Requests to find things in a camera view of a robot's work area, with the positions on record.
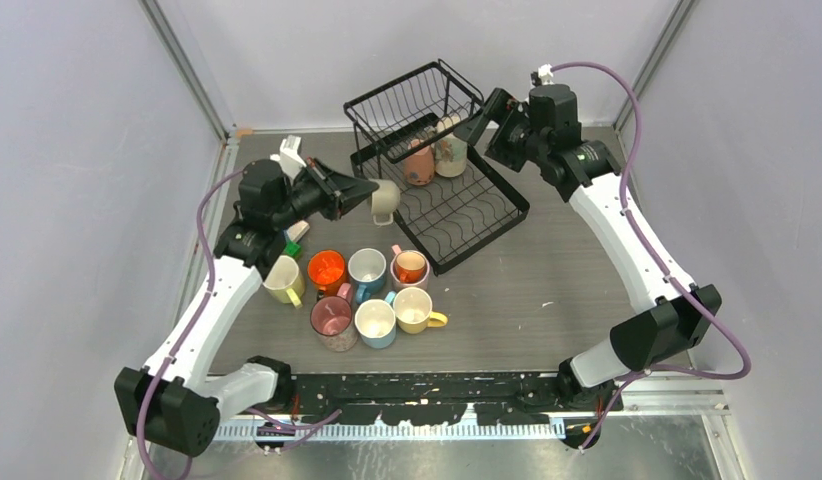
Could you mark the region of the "yellow-green faceted mug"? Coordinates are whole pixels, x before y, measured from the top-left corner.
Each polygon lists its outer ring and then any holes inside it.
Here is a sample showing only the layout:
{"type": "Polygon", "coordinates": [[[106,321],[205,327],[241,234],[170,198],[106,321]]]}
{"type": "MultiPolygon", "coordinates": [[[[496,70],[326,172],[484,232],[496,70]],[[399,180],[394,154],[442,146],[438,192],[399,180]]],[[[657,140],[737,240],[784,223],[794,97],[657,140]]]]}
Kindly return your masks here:
{"type": "Polygon", "coordinates": [[[263,281],[263,287],[280,303],[291,304],[295,308],[303,306],[306,283],[293,257],[281,255],[263,281]]]}

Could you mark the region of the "yellow mug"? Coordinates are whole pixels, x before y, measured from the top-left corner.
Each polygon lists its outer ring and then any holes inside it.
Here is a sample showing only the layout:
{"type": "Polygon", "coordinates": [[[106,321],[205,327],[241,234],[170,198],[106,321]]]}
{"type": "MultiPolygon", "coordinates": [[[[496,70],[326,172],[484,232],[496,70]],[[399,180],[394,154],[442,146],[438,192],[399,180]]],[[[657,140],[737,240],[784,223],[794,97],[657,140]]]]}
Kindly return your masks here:
{"type": "Polygon", "coordinates": [[[442,328],[448,324],[448,317],[436,312],[430,295],[418,287],[400,290],[392,306],[398,327],[407,334],[419,334],[427,328],[442,328]]]}

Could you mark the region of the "large orange mug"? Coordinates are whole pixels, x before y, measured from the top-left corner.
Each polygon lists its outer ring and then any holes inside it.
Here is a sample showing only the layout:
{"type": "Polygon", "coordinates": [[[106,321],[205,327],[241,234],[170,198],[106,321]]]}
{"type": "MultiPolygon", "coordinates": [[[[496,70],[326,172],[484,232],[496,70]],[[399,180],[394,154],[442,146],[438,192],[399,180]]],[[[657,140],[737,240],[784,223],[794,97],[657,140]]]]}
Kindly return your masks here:
{"type": "Polygon", "coordinates": [[[336,250],[317,252],[308,262],[307,275],[316,289],[316,299],[334,296],[348,281],[347,263],[336,250]]]}

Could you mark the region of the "beige grey cup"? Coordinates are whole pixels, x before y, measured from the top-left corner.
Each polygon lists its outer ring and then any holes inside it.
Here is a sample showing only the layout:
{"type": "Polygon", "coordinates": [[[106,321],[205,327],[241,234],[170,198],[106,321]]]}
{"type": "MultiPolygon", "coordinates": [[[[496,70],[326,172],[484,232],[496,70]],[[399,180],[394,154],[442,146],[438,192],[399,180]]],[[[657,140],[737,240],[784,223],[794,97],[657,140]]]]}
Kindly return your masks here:
{"type": "Polygon", "coordinates": [[[373,223],[377,226],[391,225],[394,221],[394,213],[400,204],[400,189],[392,180],[373,179],[373,182],[378,185],[370,197],[373,223]]]}

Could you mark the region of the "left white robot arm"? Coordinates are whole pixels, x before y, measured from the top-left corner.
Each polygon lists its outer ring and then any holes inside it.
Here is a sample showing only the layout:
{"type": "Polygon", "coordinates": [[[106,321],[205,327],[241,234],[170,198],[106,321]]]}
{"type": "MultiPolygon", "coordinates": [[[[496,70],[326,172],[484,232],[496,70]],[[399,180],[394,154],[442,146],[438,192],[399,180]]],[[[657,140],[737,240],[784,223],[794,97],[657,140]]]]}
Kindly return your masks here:
{"type": "Polygon", "coordinates": [[[380,185],[307,159],[289,176],[277,160],[234,173],[234,220],[215,245],[199,235],[208,273],[169,336],[139,369],[123,368],[114,389],[129,434],[139,441],[200,456],[221,422],[255,405],[285,412],[294,398],[289,365],[256,356],[213,381],[211,361],[234,320],[286,247],[285,232],[319,214],[335,221],[370,200],[380,185]]]}

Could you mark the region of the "cream floral mug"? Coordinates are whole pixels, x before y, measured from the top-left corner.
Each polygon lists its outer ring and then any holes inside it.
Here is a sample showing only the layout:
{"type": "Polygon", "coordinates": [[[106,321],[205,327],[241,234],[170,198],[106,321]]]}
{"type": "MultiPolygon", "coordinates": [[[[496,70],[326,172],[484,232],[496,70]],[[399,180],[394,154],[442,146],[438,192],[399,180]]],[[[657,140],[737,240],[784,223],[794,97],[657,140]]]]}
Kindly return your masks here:
{"type": "Polygon", "coordinates": [[[446,178],[463,174],[467,164],[467,144],[453,133],[440,138],[434,144],[435,171],[446,178]]]}

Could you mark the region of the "light blue faceted mug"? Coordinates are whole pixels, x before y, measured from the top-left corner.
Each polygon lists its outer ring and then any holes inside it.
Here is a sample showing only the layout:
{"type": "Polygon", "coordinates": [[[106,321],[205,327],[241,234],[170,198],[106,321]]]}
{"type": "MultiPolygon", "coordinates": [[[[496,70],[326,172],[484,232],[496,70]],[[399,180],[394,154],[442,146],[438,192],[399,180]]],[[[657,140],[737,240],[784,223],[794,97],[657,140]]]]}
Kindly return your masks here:
{"type": "Polygon", "coordinates": [[[389,292],[384,299],[370,299],[363,302],[357,309],[354,325],[363,342],[373,349],[385,349],[396,338],[396,313],[393,302],[396,297],[394,291],[389,292]]]}

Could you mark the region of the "small orange cup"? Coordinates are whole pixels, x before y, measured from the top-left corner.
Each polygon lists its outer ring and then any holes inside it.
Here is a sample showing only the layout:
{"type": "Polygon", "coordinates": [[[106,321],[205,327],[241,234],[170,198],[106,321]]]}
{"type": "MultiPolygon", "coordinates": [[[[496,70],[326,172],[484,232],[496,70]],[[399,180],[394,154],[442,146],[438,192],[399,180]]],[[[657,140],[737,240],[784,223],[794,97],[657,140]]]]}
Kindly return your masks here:
{"type": "Polygon", "coordinates": [[[397,280],[404,284],[414,284],[426,274],[427,261],[416,251],[403,251],[395,257],[394,273],[397,280]]]}

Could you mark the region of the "light pink faceted mug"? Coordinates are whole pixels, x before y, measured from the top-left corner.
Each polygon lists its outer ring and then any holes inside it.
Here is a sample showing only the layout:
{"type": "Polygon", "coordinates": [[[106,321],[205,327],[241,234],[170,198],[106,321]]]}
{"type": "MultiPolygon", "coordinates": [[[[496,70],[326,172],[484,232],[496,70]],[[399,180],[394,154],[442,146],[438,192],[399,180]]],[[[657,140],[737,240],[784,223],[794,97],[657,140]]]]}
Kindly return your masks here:
{"type": "Polygon", "coordinates": [[[396,290],[407,287],[426,289],[431,267],[426,257],[417,250],[403,249],[399,245],[391,247],[393,259],[389,266],[393,286],[396,290]]]}

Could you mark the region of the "black wire dish rack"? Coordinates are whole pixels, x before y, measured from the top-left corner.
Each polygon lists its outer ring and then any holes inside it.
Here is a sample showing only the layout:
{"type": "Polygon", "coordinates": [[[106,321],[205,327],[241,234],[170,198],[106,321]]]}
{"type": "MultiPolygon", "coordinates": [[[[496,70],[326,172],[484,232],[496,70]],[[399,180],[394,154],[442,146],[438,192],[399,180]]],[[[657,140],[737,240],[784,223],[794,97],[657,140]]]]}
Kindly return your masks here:
{"type": "Polygon", "coordinates": [[[437,275],[522,222],[530,208],[454,134],[482,105],[481,91],[437,60],[343,106],[355,134],[355,175],[397,184],[394,219],[437,275]]]}

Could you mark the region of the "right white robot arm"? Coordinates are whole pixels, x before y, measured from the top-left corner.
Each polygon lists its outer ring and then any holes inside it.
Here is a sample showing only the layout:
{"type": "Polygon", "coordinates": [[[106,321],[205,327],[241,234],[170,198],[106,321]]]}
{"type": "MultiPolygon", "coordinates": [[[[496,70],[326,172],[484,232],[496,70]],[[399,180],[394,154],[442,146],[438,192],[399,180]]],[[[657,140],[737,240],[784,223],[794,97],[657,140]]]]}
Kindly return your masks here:
{"type": "Polygon", "coordinates": [[[558,397],[571,410],[583,410],[598,385],[641,371],[700,343],[709,328],[705,316],[671,284],[675,278],[711,313],[722,299],[712,285],[698,286],[672,258],[648,226],[643,235],[669,271],[663,273],[629,223],[640,210],[619,192],[620,163],[600,141],[582,137],[577,96],[564,84],[536,86],[525,101],[497,88],[480,112],[461,122],[455,135],[474,145],[495,123],[485,154],[518,172],[538,166],[542,179],[584,220],[600,241],[623,281],[634,315],[614,326],[600,344],[564,361],[558,397]]]}

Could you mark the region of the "pink patterned mug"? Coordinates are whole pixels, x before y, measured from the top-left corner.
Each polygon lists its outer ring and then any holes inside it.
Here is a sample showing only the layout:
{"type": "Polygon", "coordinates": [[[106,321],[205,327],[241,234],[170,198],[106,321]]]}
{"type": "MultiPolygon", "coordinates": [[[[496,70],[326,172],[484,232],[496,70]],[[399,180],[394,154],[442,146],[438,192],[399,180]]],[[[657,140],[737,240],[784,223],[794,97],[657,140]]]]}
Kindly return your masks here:
{"type": "Polygon", "coordinates": [[[346,352],[358,340],[352,309],[353,291],[344,283],[333,296],[317,301],[310,313],[310,324],[321,343],[330,351],[346,352]]]}

